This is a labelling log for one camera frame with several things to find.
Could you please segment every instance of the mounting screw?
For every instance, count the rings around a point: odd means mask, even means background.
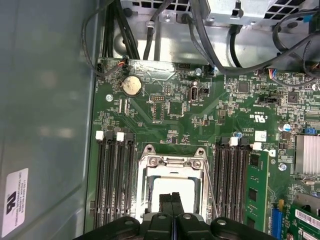
[[[105,100],[107,102],[111,102],[114,99],[114,96],[112,96],[111,94],[108,94],[107,96],[105,96]]]
[[[202,75],[202,70],[201,70],[201,68],[196,68],[195,70],[194,70],[194,74],[196,75],[196,76],[201,76]]]
[[[183,215],[183,218],[184,219],[191,219],[191,215],[190,214],[185,214],[185,215]]]
[[[285,171],[285,170],[287,170],[287,165],[285,165],[284,163],[280,163],[278,166],[278,169],[280,171]]]
[[[170,22],[170,18],[171,18],[171,16],[169,15],[169,14],[166,14],[165,16],[164,16],[164,20],[168,23],[168,22]]]
[[[196,168],[196,169],[201,168],[201,162],[199,162],[199,161],[194,161],[194,162],[192,163],[192,165],[193,165],[193,167]]]
[[[154,167],[154,166],[158,165],[158,160],[155,157],[152,157],[149,160],[149,164]]]
[[[225,220],[219,219],[218,221],[216,221],[217,224],[219,225],[227,225],[227,222]]]
[[[294,236],[291,233],[287,233],[286,240],[294,240]]]

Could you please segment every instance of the sticker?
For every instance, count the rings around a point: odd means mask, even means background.
[[[267,132],[266,131],[255,131],[254,132],[254,141],[255,142],[266,142],[267,141]]]
[[[309,233],[307,232],[303,232],[303,237],[306,239],[306,240],[318,240],[317,238],[315,238],[314,236],[310,235]]]
[[[28,168],[6,177],[1,237],[5,237],[25,221]]]
[[[302,211],[299,211],[298,209],[295,210],[295,217],[304,221],[307,224],[310,224],[311,226],[315,227],[316,229],[320,229],[320,221],[319,220],[303,213]]]

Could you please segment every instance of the microchip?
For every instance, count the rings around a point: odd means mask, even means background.
[[[238,92],[247,94],[249,92],[249,83],[246,81],[240,81],[238,83]]]
[[[259,167],[259,156],[255,154],[251,154],[250,165]]]
[[[225,124],[226,120],[224,118],[219,118],[218,119],[218,124]]]
[[[291,138],[291,132],[283,131],[283,132],[281,133],[281,138],[282,138],[283,140],[290,140],[290,138]]]
[[[253,201],[257,201],[257,191],[249,188],[249,194],[248,194],[249,199],[253,200]]]
[[[248,217],[247,219],[246,219],[246,225],[248,226],[248,227],[250,227],[250,228],[255,228],[255,224],[256,224],[256,222],[254,221],[254,220],[252,220],[250,217]]]
[[[299,94],[297,92],[291,91],[288,94],[288,103],[289,104],[297,104],[298,103]]]
[[[200,89],[200,94],[201,95],[208,95],[210,93],[209,88],[201,88]]]
[[[219,110],[218,111],[218,115],[221,117],[225,117],[226,116],[226,110]]]
[[[173,137],[172,137],[172,143],[173,143],[173,144],[176,144],[176,143],[177,143],[177,137],[176,137],[176,136],[173,136]]]

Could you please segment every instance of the heatsink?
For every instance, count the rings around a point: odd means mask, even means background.
[[[295,173],[320,177],[320,136],[296,136]]]

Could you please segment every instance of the black cable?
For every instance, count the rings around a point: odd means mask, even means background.
[[[320,74],[317,75],[317,74],[311,72],[311,71],[307,68],[307,64],[306,64],[306,61],[307,61],[307,52],[308,52],[308,50],[309,50],[310,45],[311,45],[311,41],[309,41],[309,42],[306,44],[306,46],[305,46],[305,48],[304,48],[304,51],[303,51],[303,57],[302,57],[303,70],[304,70],[304,72],[305,72],[307,75],[309,75],[309,76],[311,76],[311,77],[313,77],[313,78],[317,78],[318,80],[320,80]]]
[[[106,39],[107,44],[107,52],[108,57],[113,58],[114,57],[114,36],[115,36],[115,13],[113,8],[114,3],[110,5],[110,12],[109,12],[109,18],[108,18],[108,35]]]
[[[237,54],[236,54],[236,36],[240,33],[240,30],[242,28],[242,25],[231,25],[228,34],[230,35],[230,42],[229,42],[229,48],[230,48],[230,55],[231,59],[234,63],[234,65],[237,68],[242,68],[242,65],[240,64]]]
[[[104,18],[104,31],[103,31],[103,44],[102,44],[102,53],[101,56],[103,58],[106,58],[108,55],[108,43],[107,43],[107,39],[108,39],[108,34],[109,34],[109,24],[108,24],[108,20],[109,20],[109,16],[110,16],[110,9],[111,7],[107,7],[105,10],[105,18]]]
[[[316,13],[317,13],[316,10],[307,10],[307,11],[296,12],[296,13],[293,13],[291,15],[286,16],[280,22],[278,22],[274,26],[274,29],[272,32],[272,40],[273,40],[275,47],[282,53],[284,53],[285,51],[288,50],[288,48],[280,41],[280,38],[279,38],[279,30],[280,30],[280,26],[283,22],[290,20],[290,19],[296,19],[296,18],[306,17],[309,15],[314,15]],[[292,52],[289,56],[292,57],[293,59],[295,59],[298,63],[300,63],[300,64],[302,63],[301,57],[298,54],[296,54],[295,52]]]
[[[113,72],[115,72],[118,68],[121,68],[121,66],[116,65],[114,67],[112,67],[110,70],[108,70],[107,72],[103,73],[103,72],[99,72],[98,70],[96,70],[95,66],[93,65],[91,59],[90,59],[90,54],[88,51],[88,45],[87,45],[87,39],[86,39],[86,35],[87,35],[87,25],[89,23],[89,21],[98,13],[104,11],[114,0],[106,0],[105,4],[99,8],[97,8],[93,13],[91,13],[82,23],[82,29],[81,29],[81,44],[82,44],[82,49],[83,49],[83,53],[86,59],[87,64],[89,65],[89,67],[91,68],[91,70],[98,76],[100,77],[107,77],[110,74],[112,74]]]
[[[114,9],[115,18],[116,18],[116,20],[118,22],[119,29],[121,31],[121,35],[122,35],[122,38],[123,38],[123,42],[124,42],[124,45],[125,45],[126,52],[128,53],[129,58],[134,59],[135,56],[134,56],[133,50],[131,48],[131,44],[130,44],[129,38],[128,38],[127,34],[126,34],[125,27],[123,26],[122,21],[120,19],[119,11],[118,11],[116,6],[114,6],[113,9]]]
[[[201,17],[199,0],[190,0],[190,4],[191,4],[191,12],[192,12],[193,18],[195,20],[195,27],[197,29],[199,36],[200,36],[202,46],[203,46],[204,50],[206,51],[206,53],[208,54],[208,56],[214,62],[215,66],[218,68],[218,70],[220,70],[220,72],[225,75],[230,75],[230,76],[243,75],[243,74],[257,71],[259,69],[263,69],[266,66],[273,65],[273,64],[281,61],[285,57],[287,57],[289,54],[293,53],[295,50],[297,50],[298,48],[300,48],[301,46],[303,46],[307,42],[311,41],[316,36],[314,34],[310,34],[309,36],[307,36],[306,38],[304,38],[303,40],[301,40],[300,42],[295,44],[293,47],[288,49],[286,52],[284,52],[284,53],[282,53],[282,54],[280,54],[280,55],[278,55],[268,61],[260,63],[258,65],[230,70],[230,69],[225,68],[221,64],[221,62],[219,61],[219,58],[217,57],[217,55],[211,45],[211,42],[208,38],[206,29],[205,29],[205,25],[204,25],[202,17]]]
[[[160,5],[160,7],[154,12],[152,17],[150,18],[150,22],[155,22],[159,15],[167,8],[174,0],[164,0],[164,2]],[[148,60],[150,49],[152,45],[152,40],[154,36],[154,28],[148,27],[146,34],[146,46],[143,53],[143,60]]]
[[[208,63],[211,66],[214,66],[214,63],[212,62],[212,60],[208,57],[207,53],[205,50],[203,50],[203,48],[201,47],[201,45],[198,43],[195,33],[194,33],[194,23],[193,23],[193,19],[189,16],[189,14],[185,13],[182,15],[182,21],[183,22],[187,22],[188,26],[189,26],[189,31],[190,31],[190,38],[191,38],[191,42],[193,43],[194,47],[198,50],[198,52],[208,61]]]
[[[126,34],[126,37],[128,38],[129,40],[129,46],[131,48],[131,51],[133,53],[133,59],[140,59],[140,56],[139,56],[139,52],[138,52],[138,47],[137,47],[137,44],[136,44],[136,41],[135,41],[135,37],[131,31],[131,28],[129,26],[129,23],[127,21],[127,18],[124,14],[124,10],[122,9],[122,6],[121,6],[121,2],[120,0],[115,0],[114,2],[115,4],[115,7],[116,7],[116,10],[117,10],[117,13],[118,13],[118,23],[121,22],[121,27],[123,27],[123,33]]]

